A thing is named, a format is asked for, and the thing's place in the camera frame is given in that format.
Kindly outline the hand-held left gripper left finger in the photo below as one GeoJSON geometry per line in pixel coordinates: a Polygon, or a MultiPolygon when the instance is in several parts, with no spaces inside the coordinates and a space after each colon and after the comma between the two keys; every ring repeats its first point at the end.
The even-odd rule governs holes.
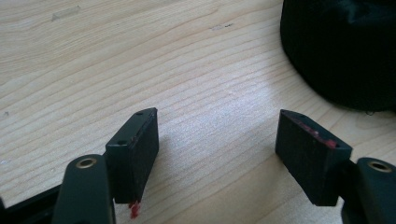
{"type": "Polygon", "coordinates": [[[104,154],[68,163],[51,224],[116,224],[114,205],[141,202],[158,152],[157,109],[134,113],[104,154]]]}

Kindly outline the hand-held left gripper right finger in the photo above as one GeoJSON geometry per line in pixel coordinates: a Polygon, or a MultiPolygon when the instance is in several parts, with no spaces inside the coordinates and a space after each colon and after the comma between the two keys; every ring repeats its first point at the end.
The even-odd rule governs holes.
{"type": "Polygon", "coordinates": [[[352,147],[311,118],[282,109],[276,155],[316,206],[344,200],[344,224],[396,224],[396,166],[350,160],[352,147]]]}

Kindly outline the dark cloth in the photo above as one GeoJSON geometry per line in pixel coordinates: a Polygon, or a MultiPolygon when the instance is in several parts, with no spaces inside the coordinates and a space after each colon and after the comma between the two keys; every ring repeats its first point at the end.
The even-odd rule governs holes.
{"type": "Polygon", "coordinates": [[[284,0],[280,36],[292,65],[324,99],[396,111],[396,0],[284,0]]]}

